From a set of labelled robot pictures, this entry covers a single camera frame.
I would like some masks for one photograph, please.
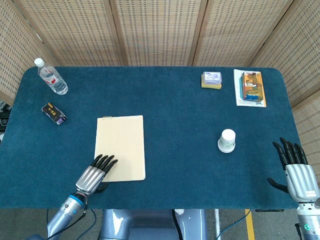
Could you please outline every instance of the woven screen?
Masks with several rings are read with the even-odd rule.
[[[132,66],[186,66],[201,0],[116,0]]]
[[[0,98],[12,105],[24,72],[35,58],[53,64],[5,0],[0,0]]]
[[[320,93],[300,109],[293,109],[293,116],[300,141],[309,164],[312,164],[320,181]]]
[[[213,0],[196,66],[245,66],[287,0]]]
[[[319,49],[320,1],[300,0],[251,65],[279,69],[294,106],[320,88]]]
[[[103,0],[17,0],[63,66],[120,64]]]

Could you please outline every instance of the floor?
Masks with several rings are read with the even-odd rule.
[[[56,213],[49,210],[49,219]],[[102,224],[102,211],[94,210],[97,216],[95,226],[81,240],[96,240]],[[220,226],[223,230],[245,215],[240,209],[220,209]],[[208,240],[214,240],[215,216],[213,210],[206,210]],[[295,209],[284,212],[252,212],[254,236],[256,240],[299,240],[295,223],[298,222]],[[94,215],[88,211],[86,217],[65,231],[61,240],[76,240],[94,222]],[[46,236],[46,209],[0,209],[0,239],[21,240],[32,234]],[[227,230],[221,240],[248,240],[246,221]]]

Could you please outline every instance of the table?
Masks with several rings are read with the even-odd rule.
[[[0,207],[57,208],[92,162],[97,118],[143,115],[146,178],[111,183],[90,208],[205,209],[296,207],[267,177],[285,183],[272,142],[299,143],[285,84],[261,71],[267,107],[236,106],[234,67],[57,67],[67,82],[57,95],[28,69],[0,147]],[[204,71],[222,73],[222,89],[201,88]],[[68,119],[42,111],[52,102]],[[218,150],[222,130],[236,147]]]

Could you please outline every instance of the water bottle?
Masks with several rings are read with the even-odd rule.
[[[34,60],[38,67],[38,75],[48,84],[56,94],[64,95],[68,92],[68,86],[57,70],[50,65],[45,64],[41,58]]]

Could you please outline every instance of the robotic hand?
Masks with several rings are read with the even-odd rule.
[[[111,161],[113,158],[114,155],[103,156],[100,154],[93,160],[91,165],[86,168],[75,184],[77,192],[69,195],[69,197],[61,205],[59,211],[47,224],[46,228],[48,232],[48,238],[45,240],[59,239],[63,231],[72,227],[86,216],[88,197],[94,194],[97,189],[99,190],[100,183],[106,174],[111,170],[111,168],[117,163],[117,159]],[[105,184],[101,188],[100,192],[102,192],[106,186],[107,185]],[[82,216],[80,216],[73,224],[67,226],[81,208],[84,208]],[[43,238],[39,235],[32,235],[26,240],[43,240]]]
[[[267,180],[274,188],[288,193],[299,204],[297,214],[299,223],[296,229],[301,238],[300,227],[305,240],[320,239],[320,207],[315,206],[315,201],[320,198],[319,187],[314,169],[308,165],[307,157],[300,145],[294,145],[280,138],[283,148],[276,142],[276,148],[282,168],[285,173],[287,185],[276,183],[272,178]]]

